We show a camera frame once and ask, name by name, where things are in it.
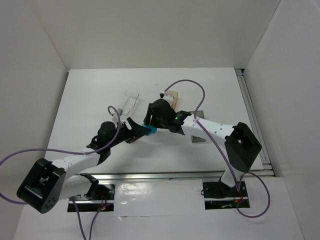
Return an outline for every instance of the teal object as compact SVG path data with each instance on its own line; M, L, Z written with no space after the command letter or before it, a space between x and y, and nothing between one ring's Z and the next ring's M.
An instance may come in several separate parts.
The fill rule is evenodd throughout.
M150 126L150 125L145 125L144 123L142 124L142 126L147 128L147 129L151 129L151 132L146 134L146 136L149 136L151 134L155 134L157 132L157 129L158 129L158 128Z

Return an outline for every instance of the wooden block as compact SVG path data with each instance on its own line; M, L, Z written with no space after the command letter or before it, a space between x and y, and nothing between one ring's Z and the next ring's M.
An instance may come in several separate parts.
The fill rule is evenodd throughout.
M172 108L175 110L177 101L178 101L178 92L177 91L166 91L166 94L170 94L173 97L173 103L172 103Z

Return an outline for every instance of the white table surface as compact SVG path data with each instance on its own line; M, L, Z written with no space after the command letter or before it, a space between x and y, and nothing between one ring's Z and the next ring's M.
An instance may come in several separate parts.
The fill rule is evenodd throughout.
M303 236L282 178L264 177L269 188L271 205L260 218L245 218L236 209L205 210L197 180L180 181L185 184L176 194L177 186L159 181L145 182L157 191L142 195L140 203L115 199L114 212L101 212L93 227L93 240L303 240ZM246 178L251 208L242 211L249 215L261 213L267 205L265 189L256 178ZM168 201L158 196L175 196ZM177 210L177 201L182 196ZM14 240L80 240L82 239L76 213L67 212L68 200L62 200L48 213L40 214L31 206L23 208ZM166 209L168 215L159 214ZM86 236L94 212L82 212L81 219Z
M132 119L143 123L148 104L159 98L171 83L192 79L205 89L200 110L207 120L250 125L246 106L233 68L131 68L71 69L51 133L49 148L80 151L97 134L100 124L110 121L109 105L118 105L126 90L140 93ZM176 111L193 111L202 97L200 88L190 82L178 83L170 90L179 93ZM65 154L47 152L54 160ZM190 136L160 129L133 144L121 143L111 156L87 173L169 173L224 171L226 164L210 141L191 143ZM260 157L252 170L263 169Z

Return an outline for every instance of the white enclosure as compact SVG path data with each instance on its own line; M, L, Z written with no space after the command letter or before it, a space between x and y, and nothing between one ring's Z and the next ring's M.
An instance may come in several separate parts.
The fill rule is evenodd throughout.
M280 0L31 0L67 68L245 68Z
M130 84L130 77L144 86L133 117L139 123L151 96L180 78L193 78L212 95L206 101L221 101L204 104L208 119L226 124L243 121L261 131L276 174L263 178L271 193L271 207L263 217L245 219L235 209L202 211L199 180L164 181L159 184L170 187L163 192L163 201L144 198L148 202L141 201L140 208L134 209L130 207L134 205L121 208L118 202L115 212L100 214L93 239L319 238L320 0L3 0L0 33L0 158L21 149L45 148L49 139L50 147L83 148L99 124L109 120L105 119L107 106L120 103L118 95L125 90L140 92ZM233 68L244 69L243 76L237 71L240 85ZM116 90L104 91L106 85ZM179 110L194 110L193 99L185 95L193 95L193 89L191 84L175 86ZM222 102L231 92L235 105ZM105 101L101 112L103 103L90 107L98 100ZM81 113L81 106L86 112ZM152 137L145 143L154 144ZM165 148L191 142L182 137L173 136L168 142L163 135L159 139ZM154 151L151 165L131 145L120 147L118 152L114 149L122 154L120 162L110 158L110 165L92 172L222 171L222 159L208 146L199 146L201 164L194 164L198 147L183 149L177 144L185 159L192 158L185 163L172 148L174 161L159 164L162 156ZM211 150L217 156L215 162L206 161ZM0 192L17 199L21 181L44 155L26 153L4 163ZM48 159L58 156L46 153ZM266 159L262 159L264 165L257 160L255 170L271 171L266 169ZM251 208L245 211L257 214L266 205L264 189L257 179L246 178L246 182ZM157 181L149 185L156 186ZM177 186L182 186L181 195ZM175 196L172 202L170 192ZM182 196L185 205L177 204ZM41 215L29 206L13 206L0 199L0 238L80 239L76 214L67 212L67 204L61 201ZM196 205L196 212L188 211L190 204ZM82 216L87 233L93 214Z

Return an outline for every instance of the wire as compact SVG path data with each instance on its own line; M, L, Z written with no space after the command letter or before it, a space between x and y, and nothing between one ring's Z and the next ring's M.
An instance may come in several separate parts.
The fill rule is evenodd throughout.
M80 211L79 211L79 208L78 208L78 205L76 204L75 200L70 197L69 200L73 203L74 205L74 208L75 208L75 211L76 211L76 215L78 217L78 222L79 222L79 227L80 227L80 231L81 231L81 234L82 234L82 237L84 240L87 240L86 238L86 235L85 235L85 231L84 231L84 228L82 226L82 222L81 222L81 217L80 217ZM101 210L107 206L109 206L111 203L107 203L105 205L103 205L102 207L100 207L98 209L98 211L96 212L96 214L94 215L93 219L92 219L92 222L91 222L91 226L90 226L90 232L89 232L89 240L91 240L91 236L92 236L92 229L94 227L94 223L95 223L95 220L98 216L98 214L101 212Z
M100 195L101 195L101 203L100 203L99 208L102 207L102 205L103 205L103 203L104 203L104 198L105 198L105 197L103 196L102 192L100 192Z
M225 194L224 196L212 196L212 195L209 195L209 194L206 194L206 195L205 195L204 190L202 190L202 191L200 192L200 194L201 194L202 196L204 196L205 198L210 198L210 199L225 199L225 198L227 197L226 194Z
M250 172L250 171L246 172L245 174L251 174L251 175L255 176L257 179L259 179L259 181L260 181L260 182L262 183L262 185L264 186L265 191L266 191L266 194L267 194L267 196L268 196L268 203L267 203L267 206L266 206L265 210L264 210L262 213L260 213L260 214L258 214L258 215L254 215L254 216L246 215L246 214L244 214L243 212L240 211L239 205L240 205L243 201L245 201L245 199L243 199L242 201L239 201L239 202L237 203L236 209L238 210L238 212L239 212L242 216L244 216L244 217L246 217L246 218L250 218L250 219L256 219L256 218L259 218L259 217L261 217L262 215L264 215L264 214L268 211L268 209L270 208L270 204L271 204L270 192L269 192L266 184L264 183L264 181L263 181L258 175L254 174L253 172ZM240 180L239 180L240 183L241 183L242 178L244 177L245 174L243 174L243 175L241 176L241 178L240 178Z
M236 193L234 193L234 202L233 202L234 204L239 202L239 201L242 201L244 199L244 196L240 191L238 191L238 194L241 196L241 198L240 199L236 199Z
M116 133L114 135L114 137L111 139L111 141L109 141L105 146L97 149L97 150L94 150L94 151L89 151L89 152L77 152L77 151L66 151L66 150L59 150L59 149L53 149L53 148L30 148L30 149L24 149L24 150L20 150L20 151L16 151L16 152L13 152L11 154L9 154L8 156L6 156L4 159L2 159L0 161L0 166L5 162L7 161L9 158L17 155L17 154L22 154L22 153L27 153L27 152L56 152L56 153L63 153L63 154L72 154L72 155L89 155L89 154L95 154L95 153L98 153L104 149L106 149L108 146L110 146L110 144L112 144L114 142L114 140L117 138L118 134L119 134L119 131L120 131L120 115L118 113L118 111L116 110L116 108L114 108L113 106L108 106L108 112L110 113L110 109L113 109L117 118L118 118L118 125L117 125L117 128L116 128ZM12 203L12 204L19 204L19 205L26 205L27 203L26 202L23 202L23 201L15 201L15 200L12 200L6 196L4 196L1 192L0 192L0 198L6 200L7 202L9 203Z
M177 83L180 83L180 82L190 82L190 83L194 83L196 85L198 85L201 90L202 90L202 99L201 101L199 102L198 106L196 106L195 110L194 110L194 119L196 120L197 119L197 111L198 109L200 108L200 106L202 105L202 103L204 102L205 100L205 97L206 97L206 92L205 92L205 89L203 86L201 86L198 82L194 81L194 80L189 80L189 79L182 79L182 80L178 80L178 81L175 81L174 83L172 83L170 86L168 86L164 92L168 91L172 86L176 85ZM236 175L235 175L235 172L233 171L232 169L232 166L231 164L229 163L226 155L224 154L224 152L222 151L221 147L218 145L217 141L211 136L211 134L208 132L208 130L200 123L200 121L196 121L196 123L203 129L203 131L208 135L208 137L211 139L211 141L213 142L213 144L215 145L215 147L218 149L218 151L220 152L220 154L222 155L222 158L223 160L225 161L226 165L228 166L230 172L231 172L231 175L232 175L232 178L234 180L234 182L236 183L236 189L237 191L240 190L240 186L238 187L237 186L237 178L236 178Z
M194 113L193 113L194 119L196 120L196 119L197 119L197 111L198 111L198 109L200 108L201 104L202 104L202 103L204 102L204 100L205 100L205 96L206 96L205 89L204 89L203 86L201 86L198 82L196 82L196 81L194 81L194 80L182 79L182 80L178 80L178 81L175 81L174 83L172 83L170 86L168 86L168 87L164 90L164 92L168 91L172 86L174 86L174 85L176 85L177 83L180 83L180 82L190 82L190 83L194 83L194 84L198 85L198 86L201 88L201 90L202 90L202 99L201 99L200 103L198 104L198 106L195 108ZM208 135L208 137L211 139L211 141L214 143L214 145L216 146L216 148L218 149L218 151L219 151L220 154L222 155L223 160L225 161L227 167L229 168L229 170L230 170L230 172L231 172L231 175L232 175L233 180L234 180L234 183L235 183L236 190L237 190L238 192L240 192L241 181L242 181L242 179L243 179L243 177L244 177L245 174L251 174L251 175L257 177L257 178L259 179L259 181L262 183L262 185L264 186L264 188L265 188L266 194L267 194L267 196L268 196L268 204L267 204L265 210L264 210L262 213L260 213L260 214L258 214L258 215L255 215L255 216L250 216L250 215L246 215L246 214L242 213L242 212L240 211L240 209L239 209L239 205L240 205L240 203L243 202L244 200L239 201L239 202L237 203L236 209L238 210L238 212L239 212L242 216L247 217L247 218L251 218L251 219L253 219L253 218L259 218L259 217L261 217L262 215L264 215L264 214L268 211L268 209L269 209L269 207L270 207L270 204L271 204L270 193L269 193L269 190L268 190L266 184L264 183L264 181L263 181L258 175L254 174L254 173L252 173L252 172L249 172L249 171L246 172L246 173L244 173L244 174L240 177L240 180L237 181L235 172L234 172L234 170L232 169L232 166L231 166L230 162L228 161L226 155L225 155L224 152L222 151L221 147L218 145L217 141L211 136L211 134L209 133L209 131L200 123L200 121L196 121L196 123L197 123L197 124L203 129L203 131Z
M136 102L137 102L137 100L138 100L139 95L140 95L140 94L138 94L138 96L136 96L133 107L128 111L127 114L122 114L123 116L128 116L129 113L131 112L131 110L135 108L135 105L136 105Z
M82 227L82 222L81 222L81 217L80 217L80 212L79 212L78 205L76 204L75 200L72 197L70 197L69 199L73 203L75 211L76 211L76 215L78 216L78 222L79 222L79 227L80 227L80 231L81 231L82 237L83 237L84 240L87 240L84 228Z

